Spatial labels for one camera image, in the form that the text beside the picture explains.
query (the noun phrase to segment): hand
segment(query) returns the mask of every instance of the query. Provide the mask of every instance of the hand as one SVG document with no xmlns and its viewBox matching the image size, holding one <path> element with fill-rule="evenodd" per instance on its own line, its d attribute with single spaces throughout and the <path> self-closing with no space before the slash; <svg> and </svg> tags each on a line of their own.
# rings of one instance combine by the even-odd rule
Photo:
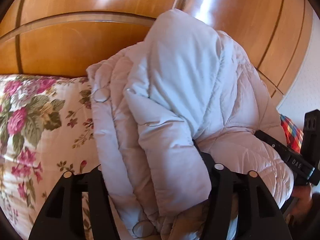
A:
<svg viewBox="0 0 320 240">
<path fill-rule="evenodd" d="M 290 212 L 298 223 L 301 223 L 312 207 L 312 190 L 311 185 L 294 186 L 291 193 L 292 197 L 299 198 L 298 202 Z"/>
</svg>

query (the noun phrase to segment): plaid fabric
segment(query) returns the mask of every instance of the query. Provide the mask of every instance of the plaid fabric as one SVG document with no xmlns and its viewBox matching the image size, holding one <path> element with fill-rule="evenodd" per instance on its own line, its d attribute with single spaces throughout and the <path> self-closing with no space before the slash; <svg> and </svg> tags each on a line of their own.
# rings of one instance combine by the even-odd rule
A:
<svg viewBox="0 0 320 240">
<path fill-rule="evenodd" d="M 297 153 L 300 153 L 303 132 L 291 121 L 290 118 L 280 115 L 281 126 L 287 139 L 287 146 Z"/>
</svg>

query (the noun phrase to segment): headboard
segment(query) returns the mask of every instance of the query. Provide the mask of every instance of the headboard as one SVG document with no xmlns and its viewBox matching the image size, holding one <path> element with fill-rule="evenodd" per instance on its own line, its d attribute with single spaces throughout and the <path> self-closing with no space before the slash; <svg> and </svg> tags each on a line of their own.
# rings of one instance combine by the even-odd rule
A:
<svg viewBox="0 0 320 240">
<path fill-rule="evenodd" d="M 227 32 L 281 100 L 310 40 L 307 0 L 15 0 L 0 22 L 0 74 L 84 76 L 172 8 Z"/>
</svg>

